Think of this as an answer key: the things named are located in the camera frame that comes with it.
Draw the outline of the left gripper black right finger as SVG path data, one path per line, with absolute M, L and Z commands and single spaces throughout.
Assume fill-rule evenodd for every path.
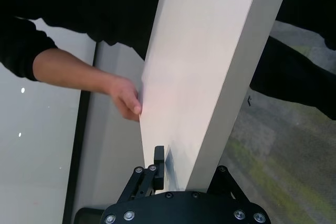
M 226 166 L 217 167 L 215 174 L 208 187 L 208 193 L 211 195 L 226 196 L 237 200 L 241 204 L 249 204 L 250 201 L 234 180 Z

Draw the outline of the person's right hand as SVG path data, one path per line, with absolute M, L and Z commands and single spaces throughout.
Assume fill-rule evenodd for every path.
M 109 84 L 109 96 L 124 119 L 139 121 L 142 105 L 134 84 L 127 78 L 113 75 Z

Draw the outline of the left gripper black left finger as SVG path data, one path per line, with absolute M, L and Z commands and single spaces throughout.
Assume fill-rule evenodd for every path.
M 155 147 L 153 162 L 148 168 L 138 166 L 133 170 L 118 203 L 152 196 L 164 189 L 164 146 Z

